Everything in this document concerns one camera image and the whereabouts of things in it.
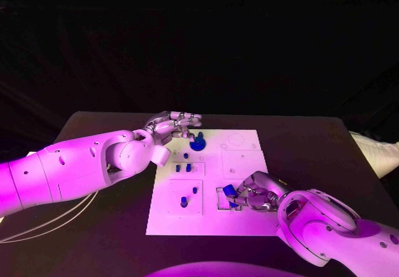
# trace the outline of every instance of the small blue piece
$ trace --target small blue piece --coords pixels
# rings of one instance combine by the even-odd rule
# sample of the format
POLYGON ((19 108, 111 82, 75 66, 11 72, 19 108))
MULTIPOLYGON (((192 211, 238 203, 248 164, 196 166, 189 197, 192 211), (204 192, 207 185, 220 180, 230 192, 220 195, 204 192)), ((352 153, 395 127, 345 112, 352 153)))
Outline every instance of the small blue piece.
MULTIPOLYGON (((240 196, 240 194, 238 194, 237 191, 235 191, 235 187, 234 187, 232 184, 228 185, 228 186, 224 188, 224 193, 225 193, 227 196, 231 196, 231 197, 238 197, 238 196, 240 196)), ((232 207, 232 208, 235 208, 235 207, 240 206, 240 205, 237 205, 237 204, 232 203, 232 202, 230 202, 230 203, 231 203, 231 207, 232 207)))
POLYGON ((184 196, 184 197, 182 197, 181 206, 182 206, 184 208, 186 208, 188 205, 189 205, 188 198, 184 196))
POLYGON ((194 143, 191 143, 191 147, 195 151, 201 151, 207 147, 207 140, 204 139, 204 133, 199 132, 198 137, 194 140, 194 143))

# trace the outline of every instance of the table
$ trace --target table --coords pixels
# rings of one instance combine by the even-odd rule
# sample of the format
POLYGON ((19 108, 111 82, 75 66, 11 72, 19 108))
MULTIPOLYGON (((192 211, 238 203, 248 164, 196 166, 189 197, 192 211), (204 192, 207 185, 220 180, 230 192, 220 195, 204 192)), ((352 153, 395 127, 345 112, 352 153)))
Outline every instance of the table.
MULTIPOLYGON (((152 115, 77 112, 55 142, 140 129, 152 115)), ((341 119, 209 114, 201 128, 256 129, 274 175, 299 190, 325 191, 364 218, 399 228, 398 209, 341 119)), ((99 193, 81 216, 61 229, 0 245, 2 276, 143 276, 198 261, 235 261, 306 276, 353 276, 338 261, 323 268, 312 265, 279 237, 146 236, 155 176, 150 164, 99 193)), ((47 222, 78 202, 41 205, 8 216, 2 238, 47 222)))

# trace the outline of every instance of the white cable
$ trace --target white cable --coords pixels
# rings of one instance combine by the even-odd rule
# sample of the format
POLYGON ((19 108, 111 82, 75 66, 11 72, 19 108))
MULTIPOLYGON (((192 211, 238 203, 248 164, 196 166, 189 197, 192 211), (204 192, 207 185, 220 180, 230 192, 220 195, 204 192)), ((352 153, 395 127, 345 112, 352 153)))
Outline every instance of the white cable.
POLYGON ((90 200, 88 205, 87 205, 87 206, 84 207, 84 209, 78 212, 78 214, 75 215, 75 217, 74 217, 70 221, 67 221, 64 224, 61 224, 57 228, 54 228, 51 231, 48 231, 48 232, 45 232, 45 233, 42 233, 42 234, 39 234, 39 235, 35 235, 34 237, 24 238, 24 239, 16 239, 15 241, 9 241, 12 238, 16 238, 16 237, 19 237, 21 235, 25 235, 27 233, 35 231, 35 230, 39 229, 41 227, 44 227, 44 226, 50 225, 52 222, 55 222, 60 218, 63 218, 64 216, 67 216, 67 215, 84 204, 84 202, 87 201, 87 199, 88 199, 93 195, 94 195, 94 198, 96 198, 96 196, 99 195, 99 192, 96 192, 96 194, 90 194, 90 195, 87 196, 87 198, 80 202, 80 204, 78 204, 68 212, 65 212, 60 217, 57 217, 55 219, 52 219, 50 222, 44 223, 44 224, 39 225, 38 227, 32 228, 31 230, 28 230, 28 231, 19 233, 18 235, 14 235, 12 237, 5 238, 3 240, 0 240, 0 244, 8 244, 8 243, 11 243, 11 242, 18 242, 18 241, 27 241, 28 239, 37 238, 37 237, 39 237, 39 236, 48 234, 50 232, 54 232, 58 228, 61 228, 67 223, 70 223, 70 222, 78 217, 78 215, 84 212, 84 210, 86 210, 87 207, 90 206, 91 202, 94 201, 94 198, 90 200))

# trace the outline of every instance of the white robotic arm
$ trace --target white robotic arm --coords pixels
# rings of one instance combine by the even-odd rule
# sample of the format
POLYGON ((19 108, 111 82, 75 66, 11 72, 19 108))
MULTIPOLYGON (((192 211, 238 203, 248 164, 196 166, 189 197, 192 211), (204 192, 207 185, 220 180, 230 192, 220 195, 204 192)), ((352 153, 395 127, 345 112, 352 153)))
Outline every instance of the white robotic arm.
POLYGON ((399 230, 362 219, 322 191, 293 191, 261 171, 237 190, 230 186, 224 190, 232 204, 277 211, 277 235, 310 263, 323 267, 336 259, 358 276, 399 276, 399 230), (244 190, 248 197, 240 196, 244 190))
POLYGON ((173 137, 189 138, 202 116, 162 112, 143 129, 63 141, 0 164, 0 217, 38 204, 77 199, 135 176, 150 161, 163 166, 173 137))

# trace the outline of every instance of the black curtain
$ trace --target black curtain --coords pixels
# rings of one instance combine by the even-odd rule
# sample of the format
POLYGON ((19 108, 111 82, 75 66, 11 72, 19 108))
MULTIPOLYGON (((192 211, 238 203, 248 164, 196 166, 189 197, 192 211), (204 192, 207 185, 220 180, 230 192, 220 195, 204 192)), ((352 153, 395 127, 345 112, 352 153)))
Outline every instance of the black curtain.
POLYGON ((80 110, 338 116, 399 140, 398 4, 222 2, 2 1, 6 158, 51 144, 80 110))

